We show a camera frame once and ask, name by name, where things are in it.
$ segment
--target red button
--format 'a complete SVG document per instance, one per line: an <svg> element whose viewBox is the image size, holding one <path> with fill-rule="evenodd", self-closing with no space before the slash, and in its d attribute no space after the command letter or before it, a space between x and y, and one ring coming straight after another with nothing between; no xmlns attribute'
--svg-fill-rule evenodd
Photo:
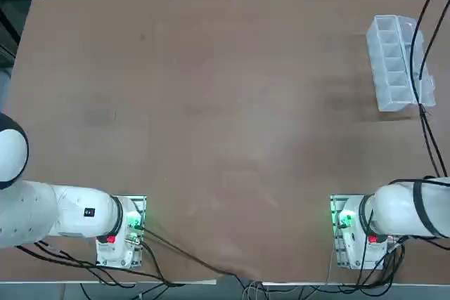
<svg viewBox="0 0 450 300"><path fill-rule="evenodd" d="M370 242L372 244L373 242L377 242L377 237L376 237L376 235L369 235L367 237L367 240L368 240L368 242Z"/></svg>

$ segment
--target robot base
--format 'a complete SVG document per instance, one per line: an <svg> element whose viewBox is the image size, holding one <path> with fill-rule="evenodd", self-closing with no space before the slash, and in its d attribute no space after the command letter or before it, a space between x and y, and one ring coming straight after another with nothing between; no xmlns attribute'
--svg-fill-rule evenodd
<svg viewBox="0 0 450 300"><path fill-rule="evenodd" d="M96 240L98 266L135 268L142 264L143 231L134 226L145 225L146 200L143 195L116 196L122 204L124 216L119 233L106 243Z"/></svg>
<svg viewBox="0 0 450 300"><path fill-rule="evenodd" d="M331 212L335 233L336 260L339 266L361 269L366 234L359 220L359 204L363 195L332 195ZM363 269L372 270L387 252L387 240L366 245Z"/></svg>

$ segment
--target metal bracket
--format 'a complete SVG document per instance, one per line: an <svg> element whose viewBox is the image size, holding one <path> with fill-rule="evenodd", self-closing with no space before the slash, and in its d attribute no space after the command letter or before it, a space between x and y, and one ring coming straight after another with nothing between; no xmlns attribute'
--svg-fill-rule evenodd
<svg viewBox="0 0 450 300"><path fill-rule="evenodd" d="M139 243L143 240L143 231L134 226L145 226L147 197L144 195L118 195L116 197L119 198L124 208L123 223L119 233L111 242L100 242L97 238L96 264L114 268L136 268L142 264L142 248Z"/></svg>

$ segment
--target brown table surface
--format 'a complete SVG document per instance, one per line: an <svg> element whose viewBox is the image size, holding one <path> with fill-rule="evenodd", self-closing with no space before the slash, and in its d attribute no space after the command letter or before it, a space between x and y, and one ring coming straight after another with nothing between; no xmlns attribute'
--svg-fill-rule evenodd
<svg viewBox="0 0 450 300"><path fill-rule="evenodd" d="M30 138L24 178L147 195L147 225L215 266L324 282L329 194L433 174L416 110L378 112L365 38L374 15L417 18L423 3L34 0L6 109ZM427 38L443 5L427 12ZM449 40L446 22L429 59L444 155ZM92 242L57 243L95 260ZM171 280L217 276L153 246ZM16 249L0 261L0 280L92 280ZM353 272L334 265L330 281ZM446 252L410 242L396 282L449 274Z"/></svg>

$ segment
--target floor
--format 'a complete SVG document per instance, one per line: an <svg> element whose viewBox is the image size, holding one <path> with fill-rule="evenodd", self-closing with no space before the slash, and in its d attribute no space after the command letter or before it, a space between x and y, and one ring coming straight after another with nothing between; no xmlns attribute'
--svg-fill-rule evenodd
<svg viewBox="0 0 450 300"><path fill-rule="evenodd" d="M118 289L116 287L108 287L103 285L85 284L84 288L91 300L127 300L132 299L139 294L140 291L152 287L153 284L142 284L136 286L135 289ZM300 288L290 293L272 294L273 300L294 300L298 298ZM309 289L306 289L303 294L308 294ZM143 298L146 300L154 299L159 291L147 293ZM448 299L450 295L450 287L447 286L394 286L384 297L386 300L438 300ZM159 299L163 300L240 300L242 297L242 288L235 280L222 278L217 285L186 285L178 289L170 289L165 292L164 296ZM329 299L346 299L346 300L360 300L366 296L357 293L352 295L341 294L324 294L316 293L313 300L329 300ZM253 293L250 294L252 300L257 298ZM259 299L263 299L263 294L258 294ZM79 284L26 284L26 285L0 285L0 299L2 300L86 300Z"/></svg>

